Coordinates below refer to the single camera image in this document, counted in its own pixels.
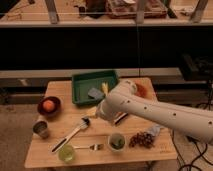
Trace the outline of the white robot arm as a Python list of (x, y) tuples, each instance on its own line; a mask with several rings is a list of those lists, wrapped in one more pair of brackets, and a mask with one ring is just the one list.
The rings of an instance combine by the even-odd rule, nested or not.
[(213, 145), (213, 111), (152, 101), (136, 96), (136, 92), (133, 81), (122, 80), (86, 114), (113, 124), (119, 112), (129, 113)]

